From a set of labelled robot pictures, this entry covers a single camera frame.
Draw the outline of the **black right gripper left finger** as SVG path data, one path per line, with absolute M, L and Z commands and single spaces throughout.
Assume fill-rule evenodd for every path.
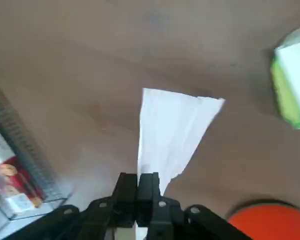
M 137 175 L 120 173 L 111 196 L 93 200 L 80 211 L 63 205 L 14 234 L 16 240 L 113 240 L 117 229 L 135 222 Z

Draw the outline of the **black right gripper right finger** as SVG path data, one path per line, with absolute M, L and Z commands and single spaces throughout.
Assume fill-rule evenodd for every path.
M 147 240 L 249 240 L 250 237 L 200 204 L 185 210 L 161 195 L 159 174 L 143 173 L 137 188 L 139 227 L 147 228 Z

